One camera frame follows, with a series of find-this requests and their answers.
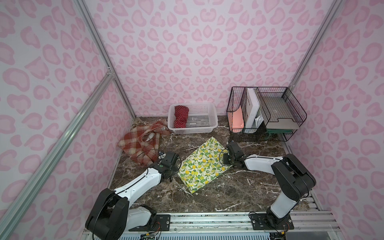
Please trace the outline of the lemon print skirt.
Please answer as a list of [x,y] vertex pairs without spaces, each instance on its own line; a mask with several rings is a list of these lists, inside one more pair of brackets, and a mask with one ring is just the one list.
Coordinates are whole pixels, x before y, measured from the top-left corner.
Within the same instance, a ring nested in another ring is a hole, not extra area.
[[231,165],[224,163],[227,152],[211,137],[182,162],[178,176],[190,193],[197,192],[230,169]]

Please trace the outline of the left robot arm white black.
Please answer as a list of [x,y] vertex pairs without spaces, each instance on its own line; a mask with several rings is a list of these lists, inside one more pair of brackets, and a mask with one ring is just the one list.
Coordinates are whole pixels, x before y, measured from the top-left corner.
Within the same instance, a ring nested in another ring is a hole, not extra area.
[[85,223],[92,237],[118,240],[124,232],[143,232],[142,240],[158,240],[170,229],[170,215],[160,214],[148,205],[135,209],[132,205],[147,191],[178,173],[179,155],[167,152],[158,156],[140,176],[126,185],[100,192]]

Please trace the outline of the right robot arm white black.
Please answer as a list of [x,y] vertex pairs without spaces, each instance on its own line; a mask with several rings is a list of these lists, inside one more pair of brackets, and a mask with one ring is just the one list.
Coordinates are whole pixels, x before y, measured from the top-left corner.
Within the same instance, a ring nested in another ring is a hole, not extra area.
[[281,193],[267,209],[266,219],[271,225],[277,225],[287,217],[300,199],[306,197],[316,186],[315,177],[293,154],[283,157],[246,155],[235,142],[230,142],[226,150],[227,153],[223,155],[225,166],[264,172],[274,175],[277,179]]

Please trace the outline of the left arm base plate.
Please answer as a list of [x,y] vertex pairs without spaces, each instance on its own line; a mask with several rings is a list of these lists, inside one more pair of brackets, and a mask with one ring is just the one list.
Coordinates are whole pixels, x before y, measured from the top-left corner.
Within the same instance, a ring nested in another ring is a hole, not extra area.
[[158,229],[169,231],[171,223],[171,215],[160,214],[155,217],[150,217],[149,222],[144,226],[130,228],[129,232],[154,232]]

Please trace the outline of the red polka dot skirt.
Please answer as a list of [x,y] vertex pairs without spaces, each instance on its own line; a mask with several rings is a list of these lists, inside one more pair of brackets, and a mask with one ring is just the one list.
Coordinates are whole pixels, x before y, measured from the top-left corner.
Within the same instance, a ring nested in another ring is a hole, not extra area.
[[189,116],[189,108],[186,106],[175,106],[175,121],[174,121],[174,128],[180,129],[180,128],[186,128],[187,127],[187,121]]

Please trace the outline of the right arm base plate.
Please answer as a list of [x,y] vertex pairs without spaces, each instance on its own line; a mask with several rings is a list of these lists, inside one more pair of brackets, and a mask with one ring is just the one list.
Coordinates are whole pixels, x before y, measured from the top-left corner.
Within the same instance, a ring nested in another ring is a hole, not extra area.
[[294,230],[294,223],[288,214],[284,218],[277,218],[273,214],[250,212],[248,217],[251,220],[253,230]]

